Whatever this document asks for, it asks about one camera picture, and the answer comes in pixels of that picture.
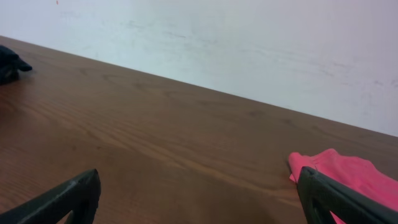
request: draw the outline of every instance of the pink cloth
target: pink cloth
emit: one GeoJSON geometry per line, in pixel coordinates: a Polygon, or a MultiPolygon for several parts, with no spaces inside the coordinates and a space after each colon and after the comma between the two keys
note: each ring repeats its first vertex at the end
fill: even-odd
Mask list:
{"type": "MultiPolygon", "coordinates": [[[[359,157],[341,156],[328,149],[316,156],[302,156],[293,152],[289,156],[292,169],[290,179],[297,183],[303,166],[309,166],[345,186],[398,211],[398,182],[380,173],[372,162],[359,157]]],[[[344,223],[334,216],[337,223],[344,223]]]]}

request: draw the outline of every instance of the black object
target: black object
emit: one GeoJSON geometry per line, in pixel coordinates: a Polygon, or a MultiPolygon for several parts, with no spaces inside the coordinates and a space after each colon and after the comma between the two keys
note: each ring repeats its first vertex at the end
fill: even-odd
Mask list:
{"type": "Polygon", "coordinates": [[[346,224],[398,223],[398,213],[310,168],[303,167],[298,196],[309,224],[336,223],[333,212],[346,224]]]}
{"type": "Polygon", "coordinates": [[[96,169],[88,170],[48,192],[0,215],[1,224],[91,224],[101,194],[96,169]]]}
{"type": "Polygon", "coordinates": [[[0,85],[18,80],[18,70],[27,72],[32,67],[19,58],[18,54],[0,45],[0,85]]]}

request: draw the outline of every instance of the brown wooden surface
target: brown wooden surface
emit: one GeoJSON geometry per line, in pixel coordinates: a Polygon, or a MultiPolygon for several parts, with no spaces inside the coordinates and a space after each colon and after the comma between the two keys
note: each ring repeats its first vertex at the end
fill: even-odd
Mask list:
{"type": "Polygon", "coordinates": [[[395,137],[0,44],[34,67],[0,86],[0,212],[95,167],[103,188],[95,223],[305,223],[287,156],[330,147],[398,179],[395,137]]]}

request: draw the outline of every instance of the black cloth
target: black cloth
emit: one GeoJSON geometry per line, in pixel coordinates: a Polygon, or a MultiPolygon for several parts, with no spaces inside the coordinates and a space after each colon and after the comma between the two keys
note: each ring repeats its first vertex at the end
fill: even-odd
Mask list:
{"type": "Polygon", "coordinates": [[[9,48],[0,45],[0,85],[18,80],[18,70],[27,72],[32,70],[32,66],[9,48]]]}

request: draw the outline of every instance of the wall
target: wall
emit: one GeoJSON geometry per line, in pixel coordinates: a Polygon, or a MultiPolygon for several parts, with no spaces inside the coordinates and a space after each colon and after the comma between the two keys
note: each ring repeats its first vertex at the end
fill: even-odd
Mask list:
{"type": "Polygon", "coordinates": [[[398,136],[396,0],[10,0],[0,8],[0,35],[398,136]]]}

